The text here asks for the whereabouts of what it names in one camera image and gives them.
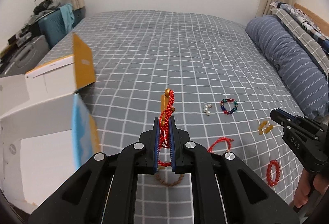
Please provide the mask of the grey checked folded quilt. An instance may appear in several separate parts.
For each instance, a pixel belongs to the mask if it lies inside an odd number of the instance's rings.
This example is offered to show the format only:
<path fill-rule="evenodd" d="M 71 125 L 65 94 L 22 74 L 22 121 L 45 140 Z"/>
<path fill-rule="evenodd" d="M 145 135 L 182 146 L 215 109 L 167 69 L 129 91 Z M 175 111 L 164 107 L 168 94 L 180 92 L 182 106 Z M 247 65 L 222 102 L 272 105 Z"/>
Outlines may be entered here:
<path fill-rule="evenodd" d="M 328 57 L 320 45 L 285 10 L 272 8 L 272 15 L 279 18 L 293 38 L 313 56 L 324 74 L 328 75 Z"/>

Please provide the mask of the blue yellow cardboard box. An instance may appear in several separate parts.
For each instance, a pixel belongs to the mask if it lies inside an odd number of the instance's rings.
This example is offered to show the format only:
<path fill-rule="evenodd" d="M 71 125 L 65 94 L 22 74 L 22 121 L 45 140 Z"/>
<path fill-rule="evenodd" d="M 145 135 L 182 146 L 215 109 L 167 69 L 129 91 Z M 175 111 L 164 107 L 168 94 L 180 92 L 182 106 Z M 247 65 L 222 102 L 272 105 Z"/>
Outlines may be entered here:
<path fill-rule="evenodd" d="M 1 78 L 1 194 L 30 214 L 100 151 L 79 91 L 96 81 L 92 50 L 71 49 L 23 75 Z"/>

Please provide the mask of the red cord bracelet gold tube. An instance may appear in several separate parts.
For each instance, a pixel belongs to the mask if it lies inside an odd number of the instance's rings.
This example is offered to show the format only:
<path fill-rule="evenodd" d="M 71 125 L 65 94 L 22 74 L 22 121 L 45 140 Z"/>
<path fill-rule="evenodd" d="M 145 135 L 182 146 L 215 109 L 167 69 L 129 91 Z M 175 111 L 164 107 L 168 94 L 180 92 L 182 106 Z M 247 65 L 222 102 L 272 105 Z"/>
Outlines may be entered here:
<path fill-rule="evenodd" d="M 162 148 L 170 148 L 169 120 L 172 113 L 175 111 L 173 106 L 174 102 L 174 91 L 169 88 L 165 89 L 164 94 L 161 96 L 161 114 L 159 119 L 160 135 L 158 150 L 161 150 Z"/>

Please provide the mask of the grey suitcase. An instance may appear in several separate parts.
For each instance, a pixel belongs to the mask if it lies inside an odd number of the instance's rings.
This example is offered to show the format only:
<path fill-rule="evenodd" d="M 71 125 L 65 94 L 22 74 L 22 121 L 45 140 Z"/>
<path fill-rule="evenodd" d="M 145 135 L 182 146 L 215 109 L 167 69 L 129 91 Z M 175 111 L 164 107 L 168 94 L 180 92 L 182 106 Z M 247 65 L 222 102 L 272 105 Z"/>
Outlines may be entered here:
<path fill-rule="evenodd" d="M 25 74 L 35 68 L 49 50 L 44 35 L 34 37 L 13 55 L 5 68 L 1 68 L 1 77 Z"/>

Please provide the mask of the white pearl cluster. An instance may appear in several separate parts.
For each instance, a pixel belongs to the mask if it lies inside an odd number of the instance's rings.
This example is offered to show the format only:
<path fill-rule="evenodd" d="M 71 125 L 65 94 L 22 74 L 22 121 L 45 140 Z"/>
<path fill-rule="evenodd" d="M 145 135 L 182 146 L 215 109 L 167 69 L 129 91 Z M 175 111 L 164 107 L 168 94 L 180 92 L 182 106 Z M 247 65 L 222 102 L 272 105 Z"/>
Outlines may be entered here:
<path fill-rule="evenodd" d="M 203 112 L 209 116 L 211 114 L 212 104 L 206 104 L 203 108 Z"/>

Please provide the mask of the teal suitcase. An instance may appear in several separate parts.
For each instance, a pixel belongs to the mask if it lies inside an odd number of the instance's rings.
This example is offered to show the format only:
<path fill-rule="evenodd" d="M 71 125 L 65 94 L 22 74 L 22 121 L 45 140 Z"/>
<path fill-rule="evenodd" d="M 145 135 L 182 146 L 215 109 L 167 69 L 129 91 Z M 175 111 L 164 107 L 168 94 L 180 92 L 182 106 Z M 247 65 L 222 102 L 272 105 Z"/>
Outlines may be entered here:
<path fill-rule="evenodd" d="M 73 28 L 85 17 L 84 9 L 73 10 L 75 22 Z M 52 49 L 67 34 L 65 32 L 64 22 L 61 16 L 60 7 L 46 13 L 37 20 L 41 34 L 45 36 L 46 41 Z"/>

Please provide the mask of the blue striped pillow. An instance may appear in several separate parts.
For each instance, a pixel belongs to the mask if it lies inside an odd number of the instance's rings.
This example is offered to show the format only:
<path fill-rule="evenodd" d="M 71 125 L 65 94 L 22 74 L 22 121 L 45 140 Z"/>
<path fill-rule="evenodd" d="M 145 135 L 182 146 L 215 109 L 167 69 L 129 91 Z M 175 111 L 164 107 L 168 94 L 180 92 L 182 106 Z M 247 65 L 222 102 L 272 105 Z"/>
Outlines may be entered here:
<path fill-rule="evenodd" d="M 301 46 L 275 15 L 252 19 L 245 28 L 275 68 L 303 113 L 328 118 L 328 81 L 316 59 Z"/>

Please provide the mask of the patterned blue white blanket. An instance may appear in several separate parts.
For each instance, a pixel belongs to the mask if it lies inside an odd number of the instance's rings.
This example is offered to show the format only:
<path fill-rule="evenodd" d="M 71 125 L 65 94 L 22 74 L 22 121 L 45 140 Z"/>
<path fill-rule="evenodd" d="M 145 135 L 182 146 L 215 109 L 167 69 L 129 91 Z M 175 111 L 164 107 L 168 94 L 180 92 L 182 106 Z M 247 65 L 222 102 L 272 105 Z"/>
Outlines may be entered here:
<path fill-rule="evenodd" d="M 286 11 L 286 13 L 288 13 L 301 26 L 301 28 L 303 28 L 309 36 L 311 36 L 322 47 L 322 49 L 324 49 L 324 51 L 328 51 L 328 37 L 302 10 L 284 2 L 272 2 L 270 7 Z"/>

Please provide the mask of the black items on suitcase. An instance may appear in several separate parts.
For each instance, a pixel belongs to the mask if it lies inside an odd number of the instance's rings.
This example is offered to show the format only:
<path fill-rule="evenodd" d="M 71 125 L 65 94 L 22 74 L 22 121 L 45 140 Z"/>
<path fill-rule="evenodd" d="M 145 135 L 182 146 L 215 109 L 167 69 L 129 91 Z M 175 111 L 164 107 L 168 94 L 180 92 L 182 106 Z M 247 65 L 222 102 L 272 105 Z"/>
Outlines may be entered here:
<path fill-rule="evenodd" d="M 61 5 L 61 2 L 59 0 L 44 0 L 39 5 L 37 5 L 33 12 L 35 15 L 38 15 L 39 13 L 45 11 L 45 10 L 54 10 L 57 9 Z"/>

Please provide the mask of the grey checked bed sheet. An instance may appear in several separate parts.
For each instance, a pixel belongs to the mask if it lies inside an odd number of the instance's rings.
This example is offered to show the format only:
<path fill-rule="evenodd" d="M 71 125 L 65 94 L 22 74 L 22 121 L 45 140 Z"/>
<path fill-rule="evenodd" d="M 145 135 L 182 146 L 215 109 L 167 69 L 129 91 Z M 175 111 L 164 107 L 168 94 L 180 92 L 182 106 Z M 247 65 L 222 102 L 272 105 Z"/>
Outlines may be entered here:
<path fill-rule="evenodd" d="M 81 94 L 106 154 L 153 126 L 170 88 L 180 129 L 205 147 L 233 139 L 233 152 L 262 178 L 278 160 L 282 175 L 274 190 L 291 202 L 302 166 L 280 127 L 259 135 L 257 124 L 272 109 L 300 114 L 301 108 L 243 26 L 205 15 L 123 11 L 88 17 L 74 32 L 93 52 L 96 82 Z"/>

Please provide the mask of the yellow amber bead piece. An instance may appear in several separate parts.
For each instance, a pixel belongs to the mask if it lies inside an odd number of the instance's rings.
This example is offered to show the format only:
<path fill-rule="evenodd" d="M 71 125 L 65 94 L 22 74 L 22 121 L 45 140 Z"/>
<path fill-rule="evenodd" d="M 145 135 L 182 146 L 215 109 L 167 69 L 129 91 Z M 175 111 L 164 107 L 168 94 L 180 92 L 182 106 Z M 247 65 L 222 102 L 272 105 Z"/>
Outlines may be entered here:
<path fill-rule="evenodd" d="M 259 135 L 268 134 L 273 128 L 273 124 L 269 123 L 267 120 L 264 120 L 258 126 L 258 133 Z"/>

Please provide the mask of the teal cloth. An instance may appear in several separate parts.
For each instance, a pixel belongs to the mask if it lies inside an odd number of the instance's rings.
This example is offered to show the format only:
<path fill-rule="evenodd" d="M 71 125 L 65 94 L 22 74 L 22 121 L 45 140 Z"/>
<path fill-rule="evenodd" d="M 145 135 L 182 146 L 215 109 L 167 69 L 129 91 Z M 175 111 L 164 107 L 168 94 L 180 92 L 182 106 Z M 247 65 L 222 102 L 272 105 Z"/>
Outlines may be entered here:
<path fill-rule="evenodd" d="M 65 32 L 66 34 L 68 34 L 73 29 L 73 24 L 75 22 L 73 5 L 71 3 L 67 3 L 61 6 L 60 12 L 64 22 Z"/>

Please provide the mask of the wooden headboard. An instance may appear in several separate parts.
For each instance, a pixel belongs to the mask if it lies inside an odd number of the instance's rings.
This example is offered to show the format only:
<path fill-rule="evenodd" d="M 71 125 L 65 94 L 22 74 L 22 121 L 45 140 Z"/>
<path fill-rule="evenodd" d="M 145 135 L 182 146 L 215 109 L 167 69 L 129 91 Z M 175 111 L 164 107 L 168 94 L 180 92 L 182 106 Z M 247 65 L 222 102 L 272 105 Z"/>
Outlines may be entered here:
<path fill-rule="evenodd" d="M 298 3 L 295 3 L 294 6 L 295 6 L 295 8 L 300 9 L 301 11 L 303 11 L 309 18 L 311 18 L 311 20 L 320 28 L 320 30 L 326 36 L 328 36 L 329 24 L 326 20 L 322 19 L 316 13 L 310 11 L 309 9 L 307 9 L 306 7 L 304 7 L 304 6 L 302 6 Z"/>

